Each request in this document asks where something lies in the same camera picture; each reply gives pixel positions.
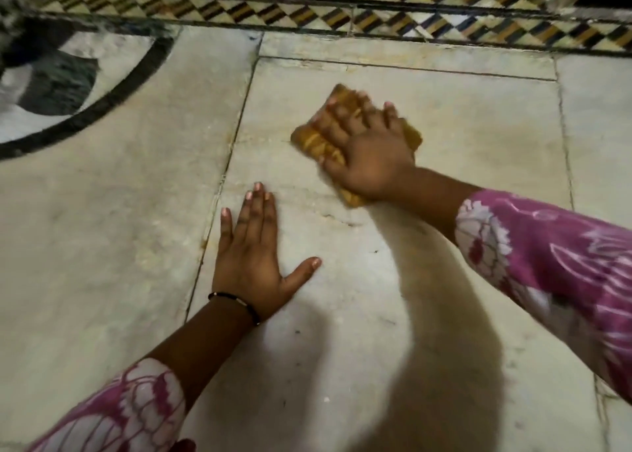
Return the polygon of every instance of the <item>black thread bracelet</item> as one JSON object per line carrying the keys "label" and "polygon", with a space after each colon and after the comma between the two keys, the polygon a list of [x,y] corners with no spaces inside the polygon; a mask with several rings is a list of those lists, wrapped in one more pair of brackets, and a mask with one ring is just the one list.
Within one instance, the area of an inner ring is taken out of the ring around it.
{"label": "black thread bracelet", "polygon": [[229,294],[228,292],[211,292],[209,294],[209,300],[211,300],[213,297],[226,297],[227,299],[232,299],[234,301],[237,301],[239,304],[243,305],[246,308],[246,310],[250,314],[250,317],[252,317],[252,322],[255,323],[255,327],[261,324],[261,317],[259,317],[259,314],[257,314],[257,311],[255,310],[255,308],[252,307],[243,299],[240,299],[239,297],[233,294]]}

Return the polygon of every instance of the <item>pink floral sleeve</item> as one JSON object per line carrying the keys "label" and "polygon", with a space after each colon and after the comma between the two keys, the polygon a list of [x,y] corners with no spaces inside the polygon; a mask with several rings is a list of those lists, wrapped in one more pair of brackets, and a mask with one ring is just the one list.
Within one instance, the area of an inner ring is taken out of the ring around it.
{"label": "pink floral sleeve", "polygon": [[28,452],[167,452],[185,419],[176,376],[143,359],[68,412]]}
{"label": "pink floral sleeve", "polygon": [[493,190],[461,206],[470,266],[632,403],[632,231]]}

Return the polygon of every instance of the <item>sleeve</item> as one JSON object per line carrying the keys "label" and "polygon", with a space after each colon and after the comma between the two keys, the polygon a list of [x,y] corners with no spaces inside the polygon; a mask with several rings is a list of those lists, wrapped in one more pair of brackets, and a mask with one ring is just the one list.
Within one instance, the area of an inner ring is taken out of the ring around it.
{"label": "sleeve", "polygon": [[632,231],[494,190],[456,218],[467,263],[632,403]]}
{"label": "sleeve", "polygon": [[27,452],[168,452],[185,419],[178,379],[143,359],[68,412]]}

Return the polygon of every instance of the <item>black inlay border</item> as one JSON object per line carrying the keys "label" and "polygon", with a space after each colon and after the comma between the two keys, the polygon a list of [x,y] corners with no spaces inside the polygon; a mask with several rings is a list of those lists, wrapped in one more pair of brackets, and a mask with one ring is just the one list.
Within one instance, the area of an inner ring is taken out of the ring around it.
{"label": "black inlay border", "polygon": [[83,111],[42,131],[0,144],[0,160],[20,157],[57,144],[105,116],[122,104],[160,68],[169,55],[174,41],[173,38],[167,37],[156,39],[143,59],[124,80]]}

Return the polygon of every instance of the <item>white marble tile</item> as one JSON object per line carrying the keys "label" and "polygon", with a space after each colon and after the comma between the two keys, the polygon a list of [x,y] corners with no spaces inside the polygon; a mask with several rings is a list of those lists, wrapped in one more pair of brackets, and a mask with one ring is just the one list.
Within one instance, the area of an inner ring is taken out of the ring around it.
{"label": "white marble tile", "polygon": [[0,442],[34,439],[184,321],[256,47],[187,28],[170,82],[0,162]]}
{"label": "white marble tile", "polygon": [[632,444],[632,406],[621,399],[606,399],[609,452],[625,452]]}
{"label": "white marble tile", "polygon": [[97,59],[99,71],[81,110],[91,106],[124,80],[152,47],[154,39],[112,33],[75,33],[61,48],[73,56]]}
{"label": "white marble tile", "polygon": [[555,80],[553,59],[533,51],[383,39],[265,33],[261,56]]}
{"label": "white marble tile", "polygon": [[[419,164],[569,206],[554,83],[260,60],[220,205],[264,181],[282,269],[324,265],[239,347],[183,436],[220,452],[601,450],[592,374],[565,345],[427,226],[345,208],[288,143],[337,82],[398,105],[425,138]],[[210,289],[215,220],[192,311]]]}
{"label": "white marble tile", "polygon": [[577,211],[632,227],[632,61],[557,59]]}

